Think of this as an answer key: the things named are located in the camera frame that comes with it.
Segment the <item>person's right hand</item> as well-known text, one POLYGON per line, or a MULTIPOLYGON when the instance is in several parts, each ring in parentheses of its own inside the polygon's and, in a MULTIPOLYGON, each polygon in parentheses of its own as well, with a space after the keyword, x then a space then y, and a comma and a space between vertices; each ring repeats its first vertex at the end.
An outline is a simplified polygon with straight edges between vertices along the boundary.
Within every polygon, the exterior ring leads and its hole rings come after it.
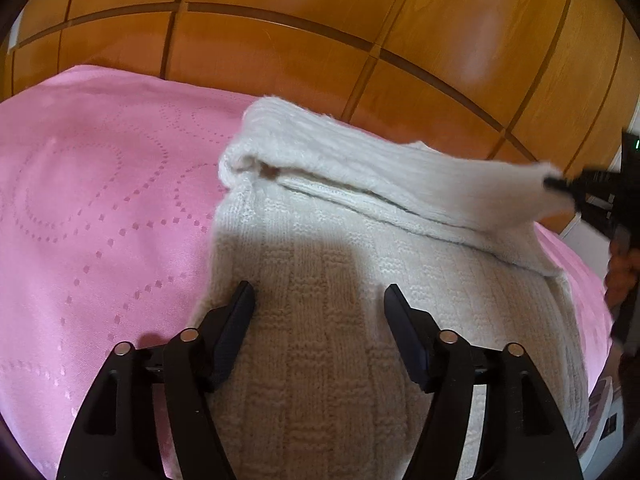
POLYGON ((623 252, 620 245, 612 242, 610 245, 610 260, 608 260, 608 273, 605 275, 605 303, 613 310, 619 306, 628 296, 631 289, 636 286, 640 272, 640 252, 631 249, 623 252))

